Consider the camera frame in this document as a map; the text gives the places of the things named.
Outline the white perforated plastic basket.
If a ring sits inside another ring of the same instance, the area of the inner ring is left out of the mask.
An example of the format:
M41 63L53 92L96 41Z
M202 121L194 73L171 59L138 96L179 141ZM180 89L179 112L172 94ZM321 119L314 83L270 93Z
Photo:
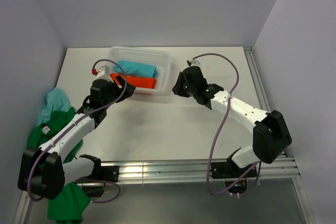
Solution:
M107 63L111 74L122 74L123 69L137 93L166 93L171 70L171 55L167 51L114 46L108 50L106 58L120 65Z

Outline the teal t-shirt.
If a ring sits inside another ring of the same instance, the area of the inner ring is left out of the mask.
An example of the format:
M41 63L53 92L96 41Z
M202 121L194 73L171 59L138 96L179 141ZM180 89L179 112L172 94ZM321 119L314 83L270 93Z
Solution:
M113 67L113 71L116 73L123 73L124 71L129 76L144 78L156 78L158 75L157 68L154 65L127 60L119 60L117 64Z

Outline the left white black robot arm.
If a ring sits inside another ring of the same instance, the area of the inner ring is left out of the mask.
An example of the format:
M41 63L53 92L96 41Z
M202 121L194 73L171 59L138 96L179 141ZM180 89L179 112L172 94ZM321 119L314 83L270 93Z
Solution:
M76 145L95 130L107 116L107 109L133 95L136 87L123 74L114 80L96 79L70 122L46 143L24 150L17 186L34 201L55 199L63 188L79 179L91 182L102 176L101 160L82 154L74 161L66 158Z

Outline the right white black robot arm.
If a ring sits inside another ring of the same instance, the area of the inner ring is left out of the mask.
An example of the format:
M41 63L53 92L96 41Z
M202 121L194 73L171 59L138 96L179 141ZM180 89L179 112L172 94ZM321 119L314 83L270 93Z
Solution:
M180 97L193 97L200 105L224 113L252 134L252 141L234 151L226 160L228 173L240 176L256 162L271 164L291 143L283 115L255 108L232 96L217 84L209 84L200 67L191 66L179 73L172 89Z

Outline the orange rolled t-shirt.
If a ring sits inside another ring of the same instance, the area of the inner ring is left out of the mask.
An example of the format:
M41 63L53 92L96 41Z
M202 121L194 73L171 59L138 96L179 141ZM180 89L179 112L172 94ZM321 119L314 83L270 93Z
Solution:
M117 80L117 77L120 76L123 79L125 79L125 76L119 73L112 73L110 74L110 77L113 81L115 81L117 84L119 84L119 81ZM127 76L127 82L130 85L133 85L137 88L147 88L147 89L154 89L156 85L156 79L155 78L144 78L144 77L134 77L134 76Z

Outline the light aqua t-shirt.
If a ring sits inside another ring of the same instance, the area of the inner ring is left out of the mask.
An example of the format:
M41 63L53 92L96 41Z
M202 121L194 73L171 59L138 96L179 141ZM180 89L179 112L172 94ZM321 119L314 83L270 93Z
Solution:
M70 101L64 90L55 87L46 96L46 104L39 115L37 125L48 122L53 112L55 111L66 112L70 108L71 108Z

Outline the green t-shirt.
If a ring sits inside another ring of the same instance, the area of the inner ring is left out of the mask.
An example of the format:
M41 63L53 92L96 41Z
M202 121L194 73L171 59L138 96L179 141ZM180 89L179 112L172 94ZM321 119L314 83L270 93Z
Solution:
M42 112L27 146L39 147L60 132L75 116L75 109ZM56 223L82 223L82 213L90 198L76 184L66 185L61 194L48 202L47 218Z

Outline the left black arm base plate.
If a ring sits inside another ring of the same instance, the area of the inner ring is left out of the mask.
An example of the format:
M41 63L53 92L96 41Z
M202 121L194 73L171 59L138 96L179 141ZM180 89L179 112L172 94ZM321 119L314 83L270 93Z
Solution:
M114 198L119 197L121 188L117 184L119 178L119 166L102 166L97 176L92 178L83 177L76 180L76 183L82 188L83 192L90 198L100 198L107 192L107 186L111 185L117 193Z

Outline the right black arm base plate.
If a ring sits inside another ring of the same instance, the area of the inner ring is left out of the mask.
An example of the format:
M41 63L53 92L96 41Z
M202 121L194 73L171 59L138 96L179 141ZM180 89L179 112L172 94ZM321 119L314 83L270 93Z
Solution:
M236 164L231 162L211 162L206 174L206 180L255 178L257 175L256 164L250 164L245 168L239 168Z

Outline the aluminium extrusion frame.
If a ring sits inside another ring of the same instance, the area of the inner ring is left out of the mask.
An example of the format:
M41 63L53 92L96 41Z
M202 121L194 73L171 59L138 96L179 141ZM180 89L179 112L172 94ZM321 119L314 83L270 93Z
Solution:
M258 69L256 67L252 47L213 47L217 53L231 54L238 60L238 69L242 72L240 80L243 86L251 94L249 97L258 103L262 109L269 109L264 87L262 85ZM57 86L65 90L69 89L65 78L69 70L79 60L88 60L103 57L109 51L108 48L69 48L66 52ZM164 159L161 161L104 161L103 167L119 166L119 184L124 186L141 185L186 185L188 183L199 185L205 182L205 159ZM301 174L294 157L286 152L272 164L262 164L260 180L284 183L289 181L291 186L286 193L286 198L291 198L296 204L295 213L298 220L291 219L293 223L315 223L315 217L303 188Z

